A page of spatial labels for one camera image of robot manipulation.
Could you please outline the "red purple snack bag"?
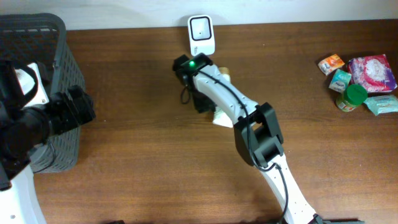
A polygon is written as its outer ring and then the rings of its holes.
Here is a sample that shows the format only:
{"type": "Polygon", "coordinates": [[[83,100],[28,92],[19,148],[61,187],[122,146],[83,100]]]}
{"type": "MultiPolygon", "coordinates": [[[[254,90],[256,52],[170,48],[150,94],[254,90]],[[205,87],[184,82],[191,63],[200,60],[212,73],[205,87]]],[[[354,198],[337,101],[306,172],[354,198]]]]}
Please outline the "red purple snack bag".
{"type": "Polygon", "coordinates": [[[397,82],[385,54],[351,59],[347,64],[351,83],[361,85],[368,93],[389,93],[397,82]]]}

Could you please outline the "green lid jar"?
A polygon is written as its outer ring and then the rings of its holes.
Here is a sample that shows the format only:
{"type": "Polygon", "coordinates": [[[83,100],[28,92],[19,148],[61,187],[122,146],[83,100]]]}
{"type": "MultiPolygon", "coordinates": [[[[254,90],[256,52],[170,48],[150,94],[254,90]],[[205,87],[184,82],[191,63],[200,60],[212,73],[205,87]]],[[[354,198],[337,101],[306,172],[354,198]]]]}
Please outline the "green lid jar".
{"type": "Polygon", "coordinates": [[[344,111],[351,112],[364,103],[368,98],[368,93],[364,87],[359,84],[350,85],[335,100],[336,106],[344,111]]]}

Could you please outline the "white bamboo print tube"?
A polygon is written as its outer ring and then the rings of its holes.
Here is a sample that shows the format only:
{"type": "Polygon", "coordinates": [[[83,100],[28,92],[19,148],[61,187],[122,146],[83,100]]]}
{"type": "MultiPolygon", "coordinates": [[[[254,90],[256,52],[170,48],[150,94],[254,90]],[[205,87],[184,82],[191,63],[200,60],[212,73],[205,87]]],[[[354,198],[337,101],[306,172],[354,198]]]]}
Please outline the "white bamboo print tube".
{"type": "MultiPolygon", "coordinates": [[[[227,67],[219,67],[219,71],[222,74],[223,78],[228,82],[231,82],[231,78],[229,75],[229,69],[227,67]]],[[[223,126],[226,128],[232,128],[233,123],[227,114],[219,107],[215,107],[215,111],[213,113],[213,124],[218,126],[223,126]]]]}

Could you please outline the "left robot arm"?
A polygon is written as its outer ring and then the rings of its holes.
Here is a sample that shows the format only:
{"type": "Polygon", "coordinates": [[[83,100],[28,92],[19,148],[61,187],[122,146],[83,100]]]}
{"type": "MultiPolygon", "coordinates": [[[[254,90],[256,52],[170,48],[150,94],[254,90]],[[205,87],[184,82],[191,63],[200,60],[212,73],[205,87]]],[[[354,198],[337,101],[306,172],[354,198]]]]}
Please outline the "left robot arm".
{"type": "Polygon", "coordinates": [[[1,223],[45,223],[30,154],[95,117],[93,100],[80,86],[47,96],[38,69],[1,61],[1,223]]]}

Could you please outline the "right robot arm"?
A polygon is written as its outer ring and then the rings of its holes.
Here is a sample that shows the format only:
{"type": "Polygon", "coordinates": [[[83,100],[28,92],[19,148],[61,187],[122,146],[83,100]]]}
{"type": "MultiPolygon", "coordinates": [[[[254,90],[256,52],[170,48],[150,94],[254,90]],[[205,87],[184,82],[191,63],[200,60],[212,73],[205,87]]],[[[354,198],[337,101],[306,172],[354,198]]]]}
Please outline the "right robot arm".
{"type": "Polygon", "coordinates": [[[268,103],[259,105],[242,94],[203,53],[193,58],[180,56],[172,69],[199,113],[219,108],[231,120],[239,155],[260,171],[282,209],[279,222],[321,223],[288,167],[273,107],[268,103]]]}

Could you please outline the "orange tissue packet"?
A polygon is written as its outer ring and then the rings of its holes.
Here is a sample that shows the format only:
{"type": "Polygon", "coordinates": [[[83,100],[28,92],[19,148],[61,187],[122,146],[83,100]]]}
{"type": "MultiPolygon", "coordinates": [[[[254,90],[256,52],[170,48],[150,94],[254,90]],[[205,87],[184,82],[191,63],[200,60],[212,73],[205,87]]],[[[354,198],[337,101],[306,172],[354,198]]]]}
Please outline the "orange tissue packet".
{"type": "Polygon", "coordinates": [[[341,68],[344,64],[344,61],[337,54],[334,54],[321,60],[318,63],[318,67],[327,76],[333,71],[341,68]]]}

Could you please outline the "mint toilet tissue pack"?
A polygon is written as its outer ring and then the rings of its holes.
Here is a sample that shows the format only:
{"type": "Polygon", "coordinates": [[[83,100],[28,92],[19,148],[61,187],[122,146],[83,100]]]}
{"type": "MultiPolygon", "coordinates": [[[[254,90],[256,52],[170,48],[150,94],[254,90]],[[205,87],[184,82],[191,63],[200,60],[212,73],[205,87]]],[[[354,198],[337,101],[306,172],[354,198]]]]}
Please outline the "mint toilet tissue pack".
{"type": "Polygon", "coordinates": [[[394,95],[369,97],[364,103],[375,116],[398,111],[398,101],[394,95]]]}

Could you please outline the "teal tissue packet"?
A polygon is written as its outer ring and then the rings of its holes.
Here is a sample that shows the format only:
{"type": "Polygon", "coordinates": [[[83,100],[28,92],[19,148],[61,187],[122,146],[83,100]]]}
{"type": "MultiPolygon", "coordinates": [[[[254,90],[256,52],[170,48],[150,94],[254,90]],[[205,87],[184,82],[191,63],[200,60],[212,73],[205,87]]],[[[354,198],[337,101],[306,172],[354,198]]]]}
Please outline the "teal tissue packet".
{"type": "Polygon", "coordinates": [[[337,91],[339,93],[344,92],[351,81],[351,77],[352,74],[337,69],[329,84],[329,89],[337,91]]]}

